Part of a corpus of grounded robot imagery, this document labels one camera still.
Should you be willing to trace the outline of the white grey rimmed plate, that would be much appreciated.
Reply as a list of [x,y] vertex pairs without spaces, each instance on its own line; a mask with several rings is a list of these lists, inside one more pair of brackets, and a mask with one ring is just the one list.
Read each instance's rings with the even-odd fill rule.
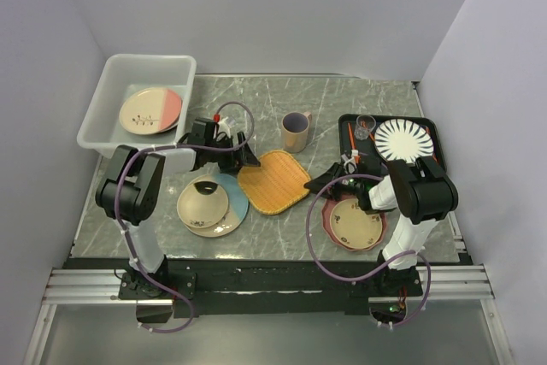
[[173,125],[171,125],[170,128],[167,128],[167,129],[163,130],[162,134],[166,134],[168,132],[176,132],[176,129],[177,129],[178,125],[179,124],[177,122],[175,122]]

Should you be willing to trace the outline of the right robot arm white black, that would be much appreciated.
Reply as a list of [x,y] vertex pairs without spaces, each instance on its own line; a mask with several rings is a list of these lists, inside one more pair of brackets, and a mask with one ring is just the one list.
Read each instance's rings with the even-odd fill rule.
[[315,194],[314,202],[351,187],[362,211],[399,210],[395,230],[380,253],[381,269],[373,276],[380,293],[393,295],[403,286],[401,271],[416,265],[431,231],[457,208],[459,197],[455,184],[432,156],[418,157],[412,164],[393,160],[386,166],[388,174],[383,178],[327,172],[311,180],[308,188]]

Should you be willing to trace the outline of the wooden bamboo tray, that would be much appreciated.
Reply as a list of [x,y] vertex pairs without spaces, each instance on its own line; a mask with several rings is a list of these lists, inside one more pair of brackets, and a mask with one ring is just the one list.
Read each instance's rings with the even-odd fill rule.
[[291,154],[271,150],[259,162],[259,167],[242,167],[237,176],[239,187],[258,212],[277,215],[308,196],[304,185],[311,177]]

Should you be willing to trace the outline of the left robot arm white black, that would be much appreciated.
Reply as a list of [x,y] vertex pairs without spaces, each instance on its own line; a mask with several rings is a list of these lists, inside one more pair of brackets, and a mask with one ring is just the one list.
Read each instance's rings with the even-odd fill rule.
[[[229,126],[221,122],[218,115],[212,120],[195,120],[175,147],[192,150],[191,171],[212,162],[222,173],[235,175],[244,166],[260,165],[245,134],[237,132],[233,138]],[[165,162],[166,157],[151,148],[139,150],[122,144],[115,149],[95,193],[97,206],[121,224],[130,253],[130,267],[134,273],[142,274],[139,288],[153,298],[168,291],[168,262],[154,230],[143,222],[156,208]]]

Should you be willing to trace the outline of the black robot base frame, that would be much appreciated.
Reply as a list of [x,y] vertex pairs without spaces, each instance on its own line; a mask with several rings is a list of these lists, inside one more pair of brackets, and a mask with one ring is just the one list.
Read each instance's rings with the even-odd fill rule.
[[204,315],[369,315],[375,298],[395,303],[380,313],[401,321],[409,298],[428,297],[430,279],[416,267],[397,271],[382,261],[329,262],[320,269],[314,262],[177,260],[164,261],[156,274],[128,269],[118,298],[137,302],[145,324]]

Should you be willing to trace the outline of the beige pink branch plate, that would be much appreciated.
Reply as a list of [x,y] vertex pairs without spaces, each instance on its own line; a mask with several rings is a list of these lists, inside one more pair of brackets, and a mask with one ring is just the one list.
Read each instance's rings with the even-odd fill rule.
[[121,106],[119,122],[129,133],[166,132],[179,121],[182,97],[167,87],[150,87],[132,94]]

